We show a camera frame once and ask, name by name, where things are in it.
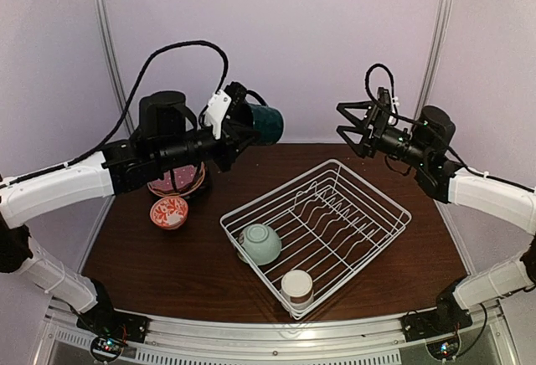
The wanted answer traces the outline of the dark green mug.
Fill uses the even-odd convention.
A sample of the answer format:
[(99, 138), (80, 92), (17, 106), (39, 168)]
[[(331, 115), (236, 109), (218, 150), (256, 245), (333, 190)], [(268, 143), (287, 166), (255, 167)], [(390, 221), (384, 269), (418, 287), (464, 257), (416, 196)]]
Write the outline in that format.
[(284, 131), (282, 114), (255, 91), (247, 90), (247, 96), (255, 99), (256, 104), (245, 102), (246, 123), (259, 133), (255, 144), (257, 146), (270, 146), (276, 144)]

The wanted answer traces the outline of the pink white floral bowl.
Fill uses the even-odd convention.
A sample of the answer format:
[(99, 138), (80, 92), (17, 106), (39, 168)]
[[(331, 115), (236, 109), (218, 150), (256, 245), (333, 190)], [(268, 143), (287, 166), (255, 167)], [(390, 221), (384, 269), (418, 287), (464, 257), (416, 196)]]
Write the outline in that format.
[(187, 220), (188, 204), (180, 197), (161, 198), (152, 205), (149, 216), (161, 229), (178, 229)]

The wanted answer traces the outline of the pale green bowl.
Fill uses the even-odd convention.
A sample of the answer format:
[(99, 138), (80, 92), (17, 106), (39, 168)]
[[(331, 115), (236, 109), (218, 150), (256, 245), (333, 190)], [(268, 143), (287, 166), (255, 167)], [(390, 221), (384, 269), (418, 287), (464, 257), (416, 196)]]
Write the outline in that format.
[(239, 242), (245, 253), (258, 265), (274, 262), (282, 250), (277, 232), (265, 224), (251, 224), (243, 229)]

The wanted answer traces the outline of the white brown cup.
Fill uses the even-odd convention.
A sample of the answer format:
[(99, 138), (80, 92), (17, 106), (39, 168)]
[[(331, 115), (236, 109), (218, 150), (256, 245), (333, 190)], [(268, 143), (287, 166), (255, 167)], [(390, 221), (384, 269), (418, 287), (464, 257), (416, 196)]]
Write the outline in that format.
[(291, 270), (281, 280), (281, 294), (285, 301), (298, 311), (305, 310), (313, 302), (313, 281), (304, 270)]

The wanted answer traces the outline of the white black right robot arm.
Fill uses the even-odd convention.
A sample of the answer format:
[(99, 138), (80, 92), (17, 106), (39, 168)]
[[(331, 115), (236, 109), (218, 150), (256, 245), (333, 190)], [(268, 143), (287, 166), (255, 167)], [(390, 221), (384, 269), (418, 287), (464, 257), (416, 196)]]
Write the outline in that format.
[[(389, 124), (384, 104), (361, 101), (340, 103), (337, 110), (349, 125), (338, 134), (359, 157), (382, 152), (415, 169), (415, 180), (425, 194), (442, 203), (473, 208), (535, 233), (535, 193), (466, 169), (446, 158), (455, 124), (440, 108), (423, 108), (412, 131)], [(435, 332), (448, 332), (467, 321), (471, 307), (535, 287), (535, 247), (497, 263), (476, 275), (459, 279), (436, 298), (430, 313)]]

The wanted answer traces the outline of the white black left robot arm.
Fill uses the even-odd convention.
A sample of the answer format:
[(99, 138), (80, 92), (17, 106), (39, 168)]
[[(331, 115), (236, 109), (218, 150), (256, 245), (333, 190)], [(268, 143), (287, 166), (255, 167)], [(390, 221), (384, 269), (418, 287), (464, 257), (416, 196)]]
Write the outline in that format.
[(106, 143), (76, 164), (61, 163), (1, 182), (1, 271), (26, 275), (65, 301), (87, 326), (103, 335), (120, 328), (106, 288), (48, 254), (31, 237), (27, 221), (92, 198), (129, 193), (178, 167), (213, 161), (227, 171), (260, 133), (239, 120), (248, 90), (232, 82), (209, 99), (200, 126), (181, 92), (158, 92), (140, 101), (138, 128), (127, 139)]

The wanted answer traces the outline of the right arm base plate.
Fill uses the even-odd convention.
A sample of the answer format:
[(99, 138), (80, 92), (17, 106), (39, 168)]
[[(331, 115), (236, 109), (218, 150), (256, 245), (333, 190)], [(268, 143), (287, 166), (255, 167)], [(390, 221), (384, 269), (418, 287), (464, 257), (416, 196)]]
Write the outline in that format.
[(455, 334), (460, 329), (471, 325), (472, 318), (468, 313), (463, 313), (454, 321), (440, 321), (437, 310), (411, 311), (401, 318), (402, 331), (407, 342)]

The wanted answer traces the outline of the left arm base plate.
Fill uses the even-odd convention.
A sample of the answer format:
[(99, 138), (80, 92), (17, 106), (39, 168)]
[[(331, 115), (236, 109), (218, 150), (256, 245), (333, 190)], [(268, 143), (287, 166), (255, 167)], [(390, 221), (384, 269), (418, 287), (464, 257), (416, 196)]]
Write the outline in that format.
[(149, 318), (123, 311), (101, 311), (95, 308), (79, 313), (72, 310), (77, 317), (76, 326), (98, 337), (111, 337), (121, 342), (145, 342)]

